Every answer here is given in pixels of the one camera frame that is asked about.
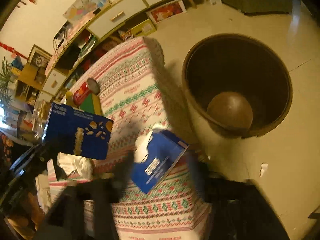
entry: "can lid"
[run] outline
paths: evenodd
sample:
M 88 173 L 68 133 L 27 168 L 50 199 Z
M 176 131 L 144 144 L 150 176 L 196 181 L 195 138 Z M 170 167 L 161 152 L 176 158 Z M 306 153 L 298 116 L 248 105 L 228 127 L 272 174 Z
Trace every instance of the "can lid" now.
M 92 93 L 98 94 L 100 92 L 100 87 L 93 78 L 88 78 L 87 84 L 88 84 L 88 88 L 92 91 Z

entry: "table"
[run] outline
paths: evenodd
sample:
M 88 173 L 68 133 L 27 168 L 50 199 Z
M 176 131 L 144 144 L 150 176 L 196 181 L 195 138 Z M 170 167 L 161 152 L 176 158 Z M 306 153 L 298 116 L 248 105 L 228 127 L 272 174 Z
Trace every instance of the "table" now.
M 107 158 L 94 160 L 95 173 L 110 171 L 155 123 L 170 128 L 168 112 L 183 112 L 183 99 L 166 75 L 162 48 L 154 39 L 139 37 L 113 48 L 71 92 L 87 78 L 98 81 L 102 112 L 114 120 Z M 48 163 L 48 175 L 55 199 L 68 181 L 57 181 L 52 163 Z M 69 179 L 85 181 L 77 175 Z M 210 208 L 193 190 L 183 158 L 156 189 L 144 194 L 131 181 L 121 201 L 112 205 L 120 239 L 144 240 L 200 239 Z M 93 203 L 85 202 L 88 234 L 92 234 L 92 209 Z

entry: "green plant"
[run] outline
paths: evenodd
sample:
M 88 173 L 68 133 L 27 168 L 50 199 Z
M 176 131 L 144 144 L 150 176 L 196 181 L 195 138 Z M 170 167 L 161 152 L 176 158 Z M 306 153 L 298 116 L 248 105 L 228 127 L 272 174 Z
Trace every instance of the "green plant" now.
M 12 100 L 8 89 L 8 84 L 11 78 L 11 70 L 9 66 L 8 61 L 4 56 L 0 73 L 0 103 L 4 107 L 9 106 Z

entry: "framed picture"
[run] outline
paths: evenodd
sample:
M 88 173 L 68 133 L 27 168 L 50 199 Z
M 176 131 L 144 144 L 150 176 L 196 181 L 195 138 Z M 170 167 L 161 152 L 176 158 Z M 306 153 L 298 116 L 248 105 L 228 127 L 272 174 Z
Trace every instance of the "framed picture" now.
M 164 5 L 161 5 L 149 12 L 147 15 L 154 24 L 157 24 L 174 15 L 187 12 L 182 0 L 175 0 Z
M 46 68 L 52 55 L 44 51 L 36 44 L 33 45 L 32 50 L 29 54 L 28 63 L 31 66 Z
M 106 4 L 111 4 L 110 0 L 76 0 L 65 11 L 63 16 L 72 24 L 79 21 L 89 12 L 93 12 L 98 8 L 104 7 Z

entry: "blue box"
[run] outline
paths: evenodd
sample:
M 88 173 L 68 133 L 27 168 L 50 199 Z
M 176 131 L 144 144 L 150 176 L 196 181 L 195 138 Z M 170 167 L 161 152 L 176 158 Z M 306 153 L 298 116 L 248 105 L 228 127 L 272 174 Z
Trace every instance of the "blue box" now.
M 104 160 L 113 120 L 87 113 L 65 104 L 52 103 L 42 141 L 66 138 L 61 152 L 86 158 Z
M 187 148 L 188 144 L 172 132 L 154 129 L 147 145 L 145 161 L 133 165 L 132 181 L 142 192 L 148 193 L 167 176 Z

